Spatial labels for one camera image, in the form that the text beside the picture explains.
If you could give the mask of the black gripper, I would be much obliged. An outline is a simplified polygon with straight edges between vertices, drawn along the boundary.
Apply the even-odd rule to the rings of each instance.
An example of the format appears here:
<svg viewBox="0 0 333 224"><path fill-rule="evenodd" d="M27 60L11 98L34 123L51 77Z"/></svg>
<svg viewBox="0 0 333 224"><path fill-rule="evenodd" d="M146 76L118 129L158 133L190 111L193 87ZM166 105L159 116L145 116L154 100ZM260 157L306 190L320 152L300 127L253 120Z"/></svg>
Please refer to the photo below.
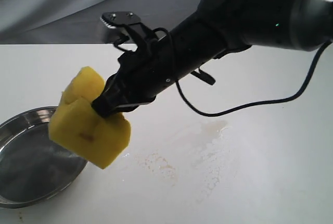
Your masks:
<svg viewBox="0 0 333 224"><path fill-rule="evenodd" d="M156 36L134 39L137 50L123 53L120 68L93 100L93 110L103 118L128 113L152 103L163 90L182 78L182 37Z"/></svg>

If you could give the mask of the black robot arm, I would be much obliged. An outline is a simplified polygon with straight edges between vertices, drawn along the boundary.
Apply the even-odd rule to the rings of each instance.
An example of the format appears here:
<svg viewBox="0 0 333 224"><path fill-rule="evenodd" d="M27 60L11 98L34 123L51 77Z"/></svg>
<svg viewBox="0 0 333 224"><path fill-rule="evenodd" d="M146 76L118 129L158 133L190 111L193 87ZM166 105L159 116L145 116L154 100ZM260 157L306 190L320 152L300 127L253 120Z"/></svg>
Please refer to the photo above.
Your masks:
<svg viewBox="0 0 333 224"><path fill-rule="evenodd" d="M92 108L102 117L131 112L191 74L213 85L201 69L211 59L243 52L254 45L316 51L299 91L273 104L290 102L307 88L323 51L332 43L332 0L201 0L197 10L171 31L144 25L130 11L102 14L105 42L124 49L119 70L106 82Z"/></svg>

